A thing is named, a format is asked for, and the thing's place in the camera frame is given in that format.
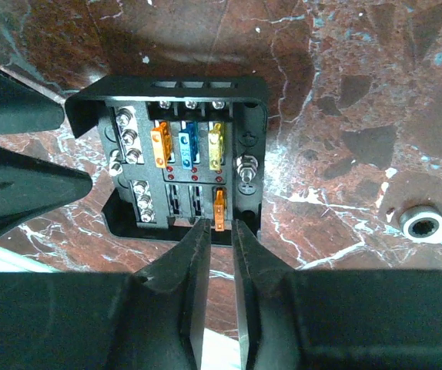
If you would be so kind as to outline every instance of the marble table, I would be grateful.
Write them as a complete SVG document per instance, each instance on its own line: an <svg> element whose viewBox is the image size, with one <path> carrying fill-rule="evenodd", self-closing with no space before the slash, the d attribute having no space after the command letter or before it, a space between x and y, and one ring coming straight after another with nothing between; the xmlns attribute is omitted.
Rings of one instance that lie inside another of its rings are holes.
<svg viewBox="0 0 442 370"><path fill-rule="evenodd" d="M58 102L108 74L262 76L263 243L299 269L442 268L442 246L397 229L411 205L442 212L442 1L0 0L0 69ZM74 271L137 271L171 248L107 233L95 129L0 146L94 182L0 246ZM236 338L230 249L213 249L210 277L206 326Z"/></svg>

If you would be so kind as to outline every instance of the black fuse box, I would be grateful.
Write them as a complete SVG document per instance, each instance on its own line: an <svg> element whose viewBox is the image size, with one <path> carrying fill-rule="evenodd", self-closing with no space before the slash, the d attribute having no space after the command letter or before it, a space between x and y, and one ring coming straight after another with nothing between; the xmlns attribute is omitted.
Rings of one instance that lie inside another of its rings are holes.
<svg viewBox="0 0 442 370"><path fill-rule="evenodd" d="M267 87L257 77L106 76L65 102L75 138L97 126L115 190L103 207L117 237L180 241L213 220L257 235L263 197Z"/></svg>

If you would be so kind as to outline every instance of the white floor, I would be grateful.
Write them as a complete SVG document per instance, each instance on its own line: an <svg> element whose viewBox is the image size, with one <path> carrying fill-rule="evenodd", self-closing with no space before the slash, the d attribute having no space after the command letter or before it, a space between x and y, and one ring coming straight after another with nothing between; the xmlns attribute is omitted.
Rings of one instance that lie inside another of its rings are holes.
<svg viewBox="0 0 442 370"><path fill-rule="evenodd" d="M4 248L0 248L0 272L56 272L53 267L40 264ZM212 330L204 331L203 363L201 370L240 369L238 342Z"/></svg>

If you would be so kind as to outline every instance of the blue fuse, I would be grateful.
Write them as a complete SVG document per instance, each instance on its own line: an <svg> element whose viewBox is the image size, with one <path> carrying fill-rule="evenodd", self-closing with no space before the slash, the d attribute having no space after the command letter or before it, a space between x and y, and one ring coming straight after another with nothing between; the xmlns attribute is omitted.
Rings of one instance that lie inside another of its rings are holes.
<svg viewBox="0 0 442 370"><path fill-rule="evenodd" d="M185 129L178 134L180 142L180 156L182 157L182 167L191 170L194 160L199 152L197 143L197 123L188 122Z"/></svg>

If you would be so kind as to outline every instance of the marble surface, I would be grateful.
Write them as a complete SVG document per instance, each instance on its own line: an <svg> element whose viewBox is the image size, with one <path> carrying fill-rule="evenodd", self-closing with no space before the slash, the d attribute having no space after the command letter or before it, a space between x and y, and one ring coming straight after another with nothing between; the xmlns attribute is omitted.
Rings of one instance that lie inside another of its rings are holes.
<svg viewBox="0 0 442 370"><path fill-rule="evenodd" d="M263 243L299 269L442 268L441 246L397 229L410 205L442 211L442 1L0 0L0 68L59 102L112 73L262 76ZM136 271L171 248L107 234L95 130L0 145L94 181L1 246L77 271ZM206 326L235 338L234 294L232 252L214 249Z"/></svg>

